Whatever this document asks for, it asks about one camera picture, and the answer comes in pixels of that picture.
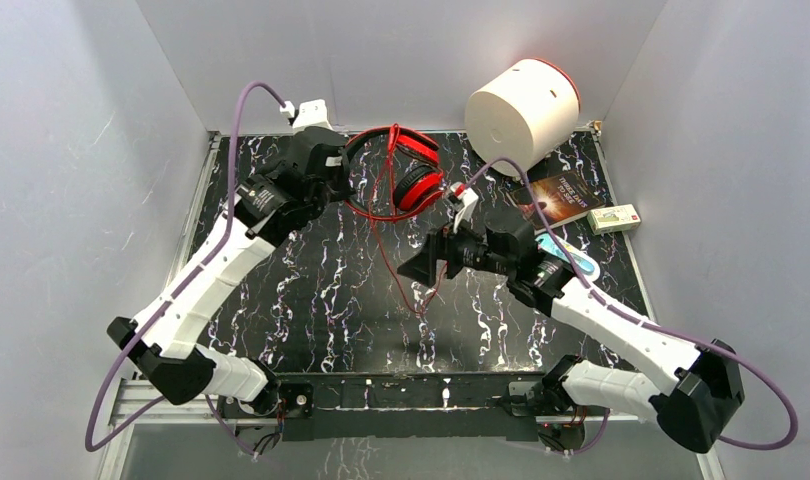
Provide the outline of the red black headphones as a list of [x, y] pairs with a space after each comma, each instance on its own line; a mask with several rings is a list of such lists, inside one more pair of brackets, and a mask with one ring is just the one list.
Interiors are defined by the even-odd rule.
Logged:
[[[350, 138], [344, 148], [344, 158], [351, 160], [373, 138], [387, 138], [383, 173], [389, 181], [393, 210], [389, 215], [371, 213], [367, 206], [352, 196], [346, 205], [358, 216], [368, 220], [395, 223], [412, 218], [430, 207], [442, 195], [444, 170], [440, 165], [439, 145], [427, 135], [399, 124], [375, 127]], [[401, 179], [392, 173], [393, 159], [401, 153], [417, 162]]]

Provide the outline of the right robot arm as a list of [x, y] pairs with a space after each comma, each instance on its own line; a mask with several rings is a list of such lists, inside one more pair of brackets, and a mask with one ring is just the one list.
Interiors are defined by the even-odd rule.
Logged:
[[628, 320], [628, 308], [584, 286], [567, 261], [539, 246], [525, 221], [496, 223], [482, 234], [447, 223], [431, 230], [397, 272], [431, 286], [438, 262], [445, 263], [448, 278], [463, 268], [505, 276], [506, 288], [523, 305], [584, 332], [633, 367], [606, 368], [566, 355], [527, 392], [530, 403], [558, 414], [581, 406], [632, 414], [655, 422], [687, 450], [706, 453], [744, 402], [738, 365], [718, 353], [728, 345], [715, 340], [698, 347], [652, 331], [649, 322]]

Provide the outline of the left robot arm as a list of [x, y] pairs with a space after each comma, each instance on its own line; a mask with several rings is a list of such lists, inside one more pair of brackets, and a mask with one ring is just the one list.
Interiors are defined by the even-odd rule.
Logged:
[[108, 335], [165, 400], [181, 405], [200, 394], [230, 397], [256, 416], [278, 407], [278, 380], [268, 367], [206, 347], [199, 335], [291, 233], [352, 194], [346, 143], [317, 126], [293, 135], [281, 156], [229, 195], [206, 241], [164, 291], [134, 318], [111, 322]]

